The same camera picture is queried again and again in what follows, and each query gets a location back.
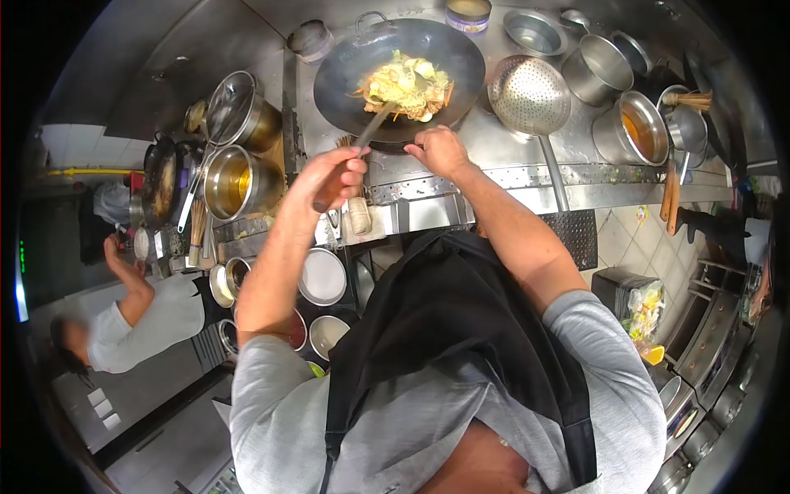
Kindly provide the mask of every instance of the perforated strainer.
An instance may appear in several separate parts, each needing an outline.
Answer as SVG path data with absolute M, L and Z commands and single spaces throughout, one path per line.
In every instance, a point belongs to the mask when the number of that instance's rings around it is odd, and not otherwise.
M 568 197 L 548 135 L 570 115 L 570 91 L 562 75 L 540 58 L 513 55 L 496 67 L 488 99 L 499 120 L 519 134 L 537 135 L 546 157 L 557 207 L 567 211 Z

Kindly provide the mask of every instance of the carrot strip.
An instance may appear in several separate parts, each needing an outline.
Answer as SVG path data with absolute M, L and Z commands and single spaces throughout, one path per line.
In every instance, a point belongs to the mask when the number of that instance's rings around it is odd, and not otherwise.
M 445 106 L 450 104 L 450 96 L 453 94 L 454 87 L 455 87 L 455 81 L 450 82 L 450 89 L 447 90 L 447 94 L 445 95 Z

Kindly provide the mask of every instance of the hair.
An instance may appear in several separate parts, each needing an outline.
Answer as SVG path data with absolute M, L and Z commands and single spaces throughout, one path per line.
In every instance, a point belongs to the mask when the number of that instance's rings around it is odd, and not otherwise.
M 52 322 L 50 323 L 50 336 L 52 337 L 52 346 L 55 347 L 55 352 L 58 354 L 58 358 L 66 365 L 66 369 L 69 372 L 72 372 L 80 378 L 87 378 L 88 377 L 88 367 L 82 363 L 82 360 L 77 357 L 71 350 L 66 348 L 64 339 L 66 337 L 66 323 L 69 322 L 69 319 L 62 316 L 56 315 Z

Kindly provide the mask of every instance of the sleeve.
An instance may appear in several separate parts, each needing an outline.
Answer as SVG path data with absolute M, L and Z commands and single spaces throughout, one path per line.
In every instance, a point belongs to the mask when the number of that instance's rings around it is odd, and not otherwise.
M 132 326 L 123 318 L 118 302 L 113 302 L 110 307 L 99 313 L 93 322 L 93 331 L 96 341 L 103 345 L 114 345 L 126 338 Z
M 291 346 L 274 336 L 258 336 L 241 349 L 231 392 L 231 450 L 236 452 L 255 424 L 268 421 L 277 404 L 313 372 Z
M 634 343 L 587 291 L 563 294 L 543 320 L 584 369 L 604 491 L 646 491 L 664 460 L 667 422 Z

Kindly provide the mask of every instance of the bamboo brush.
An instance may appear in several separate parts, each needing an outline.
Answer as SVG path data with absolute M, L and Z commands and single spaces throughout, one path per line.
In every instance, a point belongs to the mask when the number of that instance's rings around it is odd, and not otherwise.
M 688 94 L 678 94 L 670 92 L 664 95 L 662 102 L 668 106 L 675 107 L 679 104 L 685 104 L 695 110 L 710 111 L 710 104 L 713 102 L 713 91 L 708 92 L 690 92 Z
M 192 201 L 192 235 L 190 237 L 190 266 L 198 265 L 200 246 L 205 233 L 205 203 L 202 200 Z
M 338 148 L 352 145 L 354 136 L 346 134 L 335 139 L 335 146 Z M 366 154 L 363 159 L 367 161 L 370 154 Z M 368 233 L 371 228 L 371 215 L 367 211 L 367 201 L 365 200 L 365 189 L 362 184 L 358 185 L 356 196 L 348 200 L 348 214 L 351 220 L 351 230 L 354 235 Z

